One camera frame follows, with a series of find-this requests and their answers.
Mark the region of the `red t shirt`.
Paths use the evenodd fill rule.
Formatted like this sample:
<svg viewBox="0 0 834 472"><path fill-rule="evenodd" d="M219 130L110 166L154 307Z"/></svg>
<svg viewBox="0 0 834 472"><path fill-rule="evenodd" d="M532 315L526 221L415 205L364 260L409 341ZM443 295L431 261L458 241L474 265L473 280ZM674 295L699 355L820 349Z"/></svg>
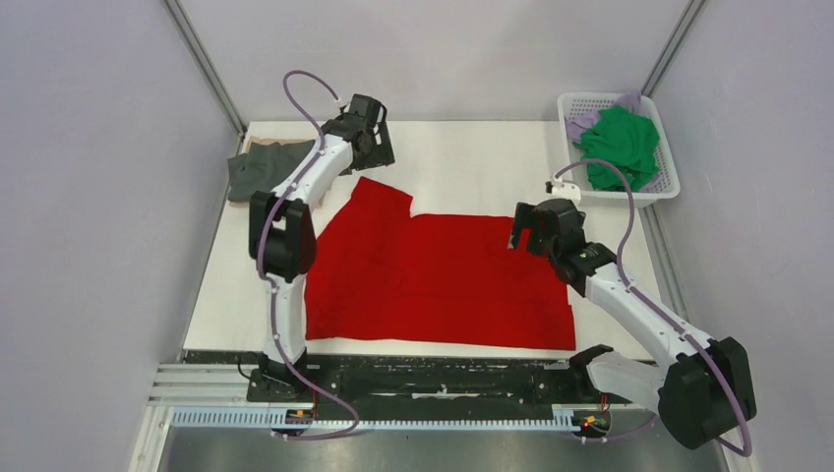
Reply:
<svg viewBox="0 0 834 472"><path fill-rule="evenodd" d="M576 347L568 290L513 250L507 216L413 214L411 197L361 178L318 239L305 286L309 339Z"/></svg>

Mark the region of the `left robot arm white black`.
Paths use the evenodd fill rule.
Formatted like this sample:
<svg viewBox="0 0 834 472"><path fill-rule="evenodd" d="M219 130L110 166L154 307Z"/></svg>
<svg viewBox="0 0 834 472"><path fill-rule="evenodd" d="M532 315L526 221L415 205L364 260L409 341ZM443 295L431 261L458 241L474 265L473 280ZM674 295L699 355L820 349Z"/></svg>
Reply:
<svg viewBox="0 0 834 472"><path fill-rule="evenodd" d="M337 177L395 161L387 108L354 94L326 121L309 153L271 190L249 203L249 253L268 296L269 339L257 376L285 400L308 390L304 286L317 254L312 205Z"/></svg>

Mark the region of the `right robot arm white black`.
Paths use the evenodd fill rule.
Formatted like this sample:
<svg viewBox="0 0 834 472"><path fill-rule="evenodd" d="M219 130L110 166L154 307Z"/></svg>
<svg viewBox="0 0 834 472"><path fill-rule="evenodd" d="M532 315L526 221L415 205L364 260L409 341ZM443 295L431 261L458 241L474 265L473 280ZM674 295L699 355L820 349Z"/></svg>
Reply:
<svg viewBox="0 0 834 472"><path fill-rule="evenodd" d="M682 446L712 441L741 456L752 450L749 421L757 414L745 348L733 337L718 340L650 296L622 258L586 239L585 214L565 199L515 207L508 245L545 259L558 280L604 310L650 355L648 364L606 345L571 358L570 393L592 401L611 393L652 412Z"/></svg>

